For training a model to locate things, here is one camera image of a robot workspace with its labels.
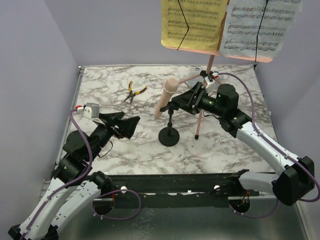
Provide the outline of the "pink toy microphone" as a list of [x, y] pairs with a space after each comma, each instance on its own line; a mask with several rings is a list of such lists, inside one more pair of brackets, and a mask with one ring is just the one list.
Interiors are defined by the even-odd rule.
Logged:
[[159, 102], [153, 113], [154, 119], [158, 119], [161, 115], [161, 108], [167, 106], [173, 94], [178, 90], [179, 81], [176, 78], [169, 78], [163, 84], [163, 91]]

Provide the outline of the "black microphone stand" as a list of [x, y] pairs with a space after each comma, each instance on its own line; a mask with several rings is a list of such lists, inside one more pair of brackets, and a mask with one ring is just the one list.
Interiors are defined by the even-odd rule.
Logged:
[[173, 114], [175, 111], [179, 109], [179, 106], [176, 103], [173, 103], [170, 101], [167, 106], [164, 106], [160, 109], [162, 113], [165, 111], [168, 112], [169, 120], [167, 123], [167, 127], [164, 127], [160, 130], [158, 134], [158, 140], [159, 142], [166, 146], [166, 147], [173, 147], [175, 146], [179, 140], [180, 140], [180, 134], [179, 132], [173, 127]]

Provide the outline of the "yellow sheet music page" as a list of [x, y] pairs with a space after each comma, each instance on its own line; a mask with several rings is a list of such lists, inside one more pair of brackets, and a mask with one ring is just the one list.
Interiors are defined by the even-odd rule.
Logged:
[[217, 51], [227, 0], [162, 0], [161, 44], [176, 50]]

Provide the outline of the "white paper sheet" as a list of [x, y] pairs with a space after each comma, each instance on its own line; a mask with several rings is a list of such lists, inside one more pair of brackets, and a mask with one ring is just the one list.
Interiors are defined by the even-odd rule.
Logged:
[[303, 0], [231, 0], [220, 55], [256, 62], [275, 58], [303, 4]]

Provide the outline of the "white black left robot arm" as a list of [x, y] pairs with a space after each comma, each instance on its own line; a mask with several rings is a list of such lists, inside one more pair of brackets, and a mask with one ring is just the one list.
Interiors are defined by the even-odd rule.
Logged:
[[133, 136], [140, 117], [124, 119], [124, 115], [122, 111], [101, 113], [90, 135], [78, 127], [67, 136], [63, 146], [66, 154], [53, 171], [49, 187], [30, 216], [9, 229], [12, 239], [57, 240], [69, 221], [89, 202], [112, 192], [112, 180], [107, 175], [90, 171], [93, 160], [111, 137]]

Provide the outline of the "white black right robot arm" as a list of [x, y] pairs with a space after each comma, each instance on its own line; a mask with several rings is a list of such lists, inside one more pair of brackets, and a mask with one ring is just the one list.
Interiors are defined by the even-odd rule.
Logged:
[[237, 172], [230, 183], [234, 195], [255, 190], [273, 194], [284, 205], [292, 206], [314, 189], [314, 162], [307, 156], [299, 157], [285, 150], [260, 130], [253, 119], [238, 108], [239, 94], [233, 85], [220, 85], [213, 98], [199, 82], [171, 101], [192, 115], [207, 111], [218, 116], [225, 132], [249, 146], [274, 170], [273, 174], [247, 169]]

